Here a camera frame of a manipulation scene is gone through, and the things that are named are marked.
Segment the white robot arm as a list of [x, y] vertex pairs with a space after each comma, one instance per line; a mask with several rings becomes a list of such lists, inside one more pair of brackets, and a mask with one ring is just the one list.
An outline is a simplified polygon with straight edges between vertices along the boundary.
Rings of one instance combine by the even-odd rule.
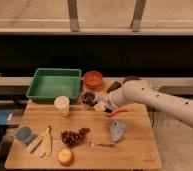
[[115, 110], [131, 103], [141, 103], [170, 114], [193, 128], [193, 100], [168, 95], [155, 90], [145, 80], [129, 80], [108, 93], [94, 108]]

